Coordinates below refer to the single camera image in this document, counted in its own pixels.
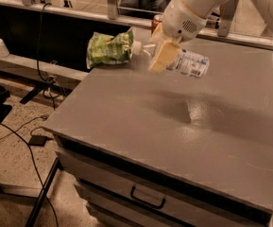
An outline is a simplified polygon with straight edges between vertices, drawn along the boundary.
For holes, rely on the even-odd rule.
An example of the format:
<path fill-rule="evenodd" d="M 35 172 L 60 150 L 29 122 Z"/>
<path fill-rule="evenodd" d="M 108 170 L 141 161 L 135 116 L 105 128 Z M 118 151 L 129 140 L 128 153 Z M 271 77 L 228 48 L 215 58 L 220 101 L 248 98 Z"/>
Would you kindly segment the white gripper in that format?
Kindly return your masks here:
<path fill-rule="evenodd" d="M 183 0 L 171 0 L 164 10 L 162 23 L 159 23 L 151 35 L 154 45 L 148 70 L 161 73 L 180 53 L 179 42 L 164 40 L 163 33 L 171 38 L 183 41 L 193 40 L 206 26 L 207 20 L 196 15 Z"/>

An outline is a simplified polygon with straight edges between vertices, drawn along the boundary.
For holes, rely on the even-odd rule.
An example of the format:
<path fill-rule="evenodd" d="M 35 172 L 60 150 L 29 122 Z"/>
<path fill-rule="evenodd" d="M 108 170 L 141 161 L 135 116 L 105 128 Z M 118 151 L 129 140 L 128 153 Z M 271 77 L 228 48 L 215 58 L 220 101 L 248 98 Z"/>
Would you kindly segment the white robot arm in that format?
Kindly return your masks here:
<path fill-rule="evenodd" d="M 231 16 L 230 1 L 171 0 L 152 38 L 174 46 L 190 41 L 206 26 L 214 9 L 220 9 L 223 19 Z M 244 7 L 249 9 L 248 21 L 260 16 L 273 35 L 273 0 L 248 0 Z M 254 54 L 246 67 L 231 59 L 228 51 L 219 56 L 221 65 L 251 74 L 240 77 L 237 83 L 242 88 L 240 93 L 253 96 L 256 105 L 216 106 L 225 115 L 216 123 L 216 130 L 232 140 L 215 142 L 217 151 L 202 161 L 202 173 L 197 178 L 213 190 L 228 189 L 229 198 L 234 201 L 270 203 L 268 226 L 273 227 L 273 76 L 266 71 L 270 64 L 263 62 L 262 54 Z"/>

